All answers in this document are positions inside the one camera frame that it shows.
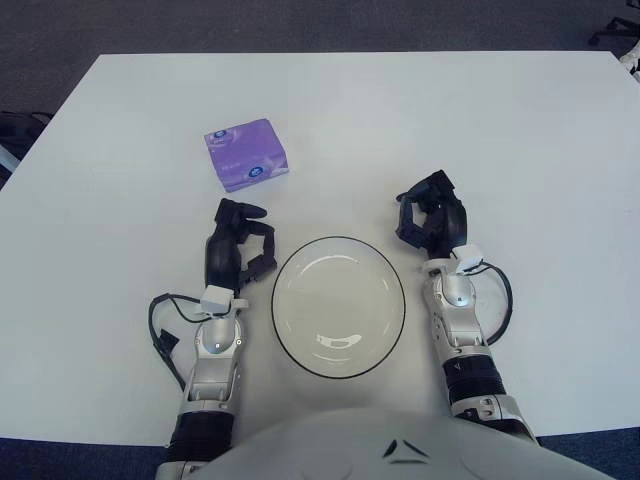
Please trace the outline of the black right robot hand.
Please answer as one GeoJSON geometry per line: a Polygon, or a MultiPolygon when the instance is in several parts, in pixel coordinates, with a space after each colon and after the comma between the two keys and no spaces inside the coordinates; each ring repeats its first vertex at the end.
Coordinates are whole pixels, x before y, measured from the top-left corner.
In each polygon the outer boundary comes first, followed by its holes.
{"type": "Polygon", "coordinates": [[[430,259],[448,258],[467,242],[467,214],[455,187],[443,170],[399,194],[397,237],[430,259]]]}

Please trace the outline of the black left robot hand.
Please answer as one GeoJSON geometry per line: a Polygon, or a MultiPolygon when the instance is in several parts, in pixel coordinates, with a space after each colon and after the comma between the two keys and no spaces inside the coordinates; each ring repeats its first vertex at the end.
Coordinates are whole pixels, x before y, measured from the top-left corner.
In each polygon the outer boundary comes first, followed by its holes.
{"type": "Polygon", "coordinates": [[[214,221],[215,230],[205,246],[205,285],[231,290],[238,297],[242,288],[277,267],[275,230],[259,222],[267,211],[259,206],[223,198],[214,221]],[[249,236],[263,238],[262,253],[242,268],[239,245],[249,236]]]}

